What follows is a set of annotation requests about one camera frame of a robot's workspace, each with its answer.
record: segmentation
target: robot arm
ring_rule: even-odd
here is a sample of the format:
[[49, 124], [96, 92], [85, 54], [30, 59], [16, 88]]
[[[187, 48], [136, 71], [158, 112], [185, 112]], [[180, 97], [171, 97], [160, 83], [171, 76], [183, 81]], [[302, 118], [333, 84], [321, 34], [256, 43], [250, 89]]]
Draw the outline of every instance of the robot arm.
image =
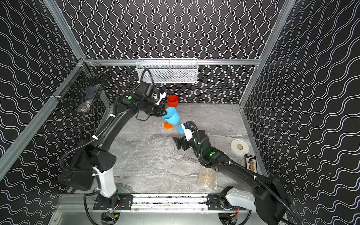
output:
[[[220, 194], [221, 205], [224, 208], [240, 206], [250, 210], [256, 209], [259, 217], [267, 224], [278, 224], [287, 210], [286, 206], [289, 207], [290, 205], [290, 200], [279, 180], [274, 176], [265, 177], [251, 172], [230, 159], [224, 152], [211, 146], [205, 131], [198, 130], [193, 122], [188, 121], [181, 126], [185, 131], [185, 136], [182, 138], [173, 137], [178, 149], [192, 149], [201, 165], [212, 168], [236, 182], [244, 184], [252, 193], [249, 196], [247, 192], [228, 186]], [[280, 199], [274, 198], [266, 188], [270, 188]]]
[[[159, 103], [164, 97], [165, 94], [162, 90], [142, 81], [134, 94], [125, 93], [119, 96], [112, 104], [113, 111], [110, 117], [93, 136], [94, 140], [89, 143], [80, 141], [78, 147], [62, 157], [64, 159], [67, 154], [76, 150], [70, 166], [62, 167], [64, 171], [60, 175], [59, 182], [79, 190], [89, 190], [94, 177], [96, 177], [98, 191], [94, 194], [98, 193], [97, 200], [101, 201], [108, 210], [115, 209], [120, 200], [113, 178], [116, 157], [108, 152], [110, 146], [127, 121], [139, 111], [144, 111], [148, 118], [149, 116], [166, 115], [165, 105]], [[230, 159], [224, 152], [212, 147], [205, 131], [199, 131], [191, 121], [182, 124], [182, 127], [185, 130], [185, 136], [173, 138], [178, 149], [193, 149], [201, 165], [213, 168], [236, 182], [245, 184], [252, 193], [249, 196], [248, 192], [228, 186], [219, 194], [221, 206], [224, 209], [240, 206], [256, 210], [267, 224], [278, 224], [285, 211], [289, 210], [290, 205], [279, 180], [274, 176], [265, 177], [250, 172]], [[87, 195], [91, 194], [84, 195], [85, 205]]]
[[[165, 92], [155, 86], [140, 81], [135, 93], [125, 93], [116, 98], [112, 104], [113, 111], [106, 122], [93, 135], [91, 142], [81, 141], [70, 166], [62, 166], [59, 182], [78, 190], [89, 190], [94, 177], [98, 183], [100, 200], [108, 208], [118, 204], [117, 188], [113, 178], [113, 166], [116, 157], [109, 153], [111, 144], [124, 125], [139, 111], [150, 116], [165, 116], [165, 105], [160, 100], [166, 96]], [[60, 165], [67, 156], [61, 158]]]

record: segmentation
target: mesh basket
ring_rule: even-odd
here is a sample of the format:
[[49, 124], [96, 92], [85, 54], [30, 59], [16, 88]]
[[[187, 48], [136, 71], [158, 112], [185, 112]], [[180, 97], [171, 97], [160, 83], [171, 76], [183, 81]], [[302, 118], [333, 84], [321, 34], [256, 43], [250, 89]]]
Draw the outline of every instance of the mesh basket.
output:
[[84, 63], [62, 93], [55, 98], [71, 113], [88, 113], [99, 99], [110, 69], [98, 63]]
[[[198, 59], [137, 59], [136, 71], [139, 79], [146, 68], [151, 71], [155, 83], [195, 83], [198, 81]], [[144, 74], [143, 81], [151, 82], [149, 73]]]

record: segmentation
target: marble table surface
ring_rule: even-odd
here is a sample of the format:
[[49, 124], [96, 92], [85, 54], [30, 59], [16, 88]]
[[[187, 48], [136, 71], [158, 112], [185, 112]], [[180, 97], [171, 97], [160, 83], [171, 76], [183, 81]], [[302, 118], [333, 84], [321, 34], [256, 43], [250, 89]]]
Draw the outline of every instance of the marble table surface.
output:
[[[236, 104], [180, 104], [181, 122], [193, 121], [205, 130], [212, 146], [244, 165], [244, 157], [231, 150], [234, 139], [242, 139], [255, 155], [239, 108]], [[201, 165], [191, 149], [178, 150], [172, 137], [182, 137], [177, 126], [164, 128], [164, 120], [129, 120], [114, 140], [110, 153], [117, 157], [114, 180], [123, 193], [218, 193], [227, 185], [244, 189], [241, 184], [217, 173], [216, 189], [201, 188]]]

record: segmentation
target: white wire basket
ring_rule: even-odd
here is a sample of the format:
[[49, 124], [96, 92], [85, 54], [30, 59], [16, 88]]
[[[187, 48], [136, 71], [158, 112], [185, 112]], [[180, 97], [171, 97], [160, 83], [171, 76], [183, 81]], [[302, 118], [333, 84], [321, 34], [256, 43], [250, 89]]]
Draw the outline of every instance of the white wire basket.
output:
[[[195, 83], [198, 81], [198, 59], [137, 59], [136, 71], [139, 79], [144, 69], [149, 69], [155, 83]], [[150, 83], [149, 73], [144, 82]]]

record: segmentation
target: red cup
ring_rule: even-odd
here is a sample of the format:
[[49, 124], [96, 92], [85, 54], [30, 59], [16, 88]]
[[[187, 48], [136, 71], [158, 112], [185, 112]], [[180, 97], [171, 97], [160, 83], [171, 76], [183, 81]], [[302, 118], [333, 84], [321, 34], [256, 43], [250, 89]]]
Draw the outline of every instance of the red cup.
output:
[[171, 95], [167, 97], [167, 103], [169, 106], [176, 108], [179, 104], [179, 98], [176, 95]]

